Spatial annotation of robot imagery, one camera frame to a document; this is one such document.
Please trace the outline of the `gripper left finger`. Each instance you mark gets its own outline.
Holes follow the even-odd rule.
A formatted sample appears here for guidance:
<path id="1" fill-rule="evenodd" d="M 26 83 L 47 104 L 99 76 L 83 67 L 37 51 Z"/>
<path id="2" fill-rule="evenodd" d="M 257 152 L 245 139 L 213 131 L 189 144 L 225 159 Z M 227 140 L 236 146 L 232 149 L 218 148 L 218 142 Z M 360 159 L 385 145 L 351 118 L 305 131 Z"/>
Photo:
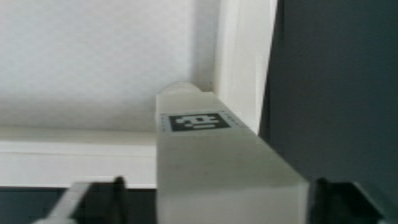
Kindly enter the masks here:
<path id="1" fill-rule="evenodd" d="M 127 224 L 124 178 L 76 182 L 31 224 Z"/>

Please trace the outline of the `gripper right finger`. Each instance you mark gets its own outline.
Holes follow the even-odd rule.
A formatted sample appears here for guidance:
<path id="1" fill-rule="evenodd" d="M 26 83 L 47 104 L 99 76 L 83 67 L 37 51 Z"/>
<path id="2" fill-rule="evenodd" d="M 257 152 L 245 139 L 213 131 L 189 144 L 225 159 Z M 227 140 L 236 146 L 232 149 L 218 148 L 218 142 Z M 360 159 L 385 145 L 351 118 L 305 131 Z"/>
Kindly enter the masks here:
<path id="1" fill-rule="evenodd" d="M 310 199 L 308 224 L 390 224 L 388 202 L 365 184 L 317 178 Z"/>

